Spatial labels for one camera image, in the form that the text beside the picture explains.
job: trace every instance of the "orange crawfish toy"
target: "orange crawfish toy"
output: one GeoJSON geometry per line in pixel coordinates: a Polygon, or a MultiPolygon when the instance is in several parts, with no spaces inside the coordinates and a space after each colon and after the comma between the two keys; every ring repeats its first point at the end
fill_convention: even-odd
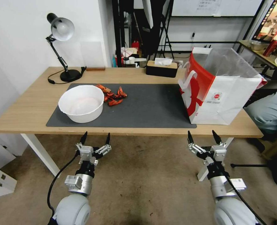
{"type": "Polygon", "coordinates": [[[100,88],[103,91],[103,93],[105,94],[104,102],[107,102],[109,99],[111,100],[110,102],[108,102],[109,106],[118,105],[123,101],[123,98],[127,97],[127,94],[125,92],[123,92],[123,89],[121,86],[119,87],[119,90],[117,91],[117,95],[114,94],[109,88],[106,88],[101,84],[97,84],[96,87],[100,88]]]}

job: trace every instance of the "gray pants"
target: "gray pants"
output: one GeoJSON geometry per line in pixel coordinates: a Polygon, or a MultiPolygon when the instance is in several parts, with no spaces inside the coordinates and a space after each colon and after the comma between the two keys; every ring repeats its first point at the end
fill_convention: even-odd
{"type": "Polygon", "coordinates": [[[245,111],[266,134],[277,132],[277,92],[248,105],[245,111]]]}

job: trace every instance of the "monitor screen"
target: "monitor screen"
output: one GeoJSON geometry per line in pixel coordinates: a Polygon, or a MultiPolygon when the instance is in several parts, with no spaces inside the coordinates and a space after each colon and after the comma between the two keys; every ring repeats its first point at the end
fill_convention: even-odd
{"type": "Polygon", "coordinates": [[[263,42],[277,40],[277,0],[273,1],[252,39],[263,42]]]}

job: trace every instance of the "tissue box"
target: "tissue box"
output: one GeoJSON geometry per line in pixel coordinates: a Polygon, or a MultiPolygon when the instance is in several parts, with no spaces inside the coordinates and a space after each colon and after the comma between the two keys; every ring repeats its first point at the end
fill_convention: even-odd
{"type": "Polygon", "coordinates": [[[177,63],[172,62],[168,66],[155,65],[155,61],[149,60],[146,67],[146,74],[161,77],[176,77],[177,63]]]}

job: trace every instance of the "white plastic basin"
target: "white plastic basin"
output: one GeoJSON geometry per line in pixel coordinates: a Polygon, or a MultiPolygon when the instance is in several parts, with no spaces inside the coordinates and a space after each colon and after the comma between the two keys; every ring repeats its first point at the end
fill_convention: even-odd
{"type": "Polygon", "coordinates": [[[104,94],[93,85],[79,85],[66,91],[59,99],[59,109],[72,121],[87,123],[102,113],[104,94]]]}

